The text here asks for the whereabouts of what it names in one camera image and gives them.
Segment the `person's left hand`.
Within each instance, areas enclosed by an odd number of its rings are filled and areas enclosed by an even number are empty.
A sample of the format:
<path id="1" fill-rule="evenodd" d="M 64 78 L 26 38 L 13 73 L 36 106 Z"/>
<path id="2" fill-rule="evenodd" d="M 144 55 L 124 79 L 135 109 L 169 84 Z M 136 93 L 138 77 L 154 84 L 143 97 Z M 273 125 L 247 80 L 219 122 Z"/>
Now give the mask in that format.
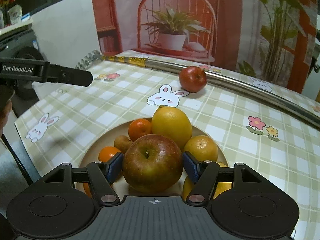
<path id="1" fill-rule="evenodd" d="M 0 113 L 0 137 L 3 134 L 3 128 L 7 123 L 9 113 L 11 112 L 12 109 L 12 102 L 11 100 L 7 102 L 5 107 L 1 110 Z"/>

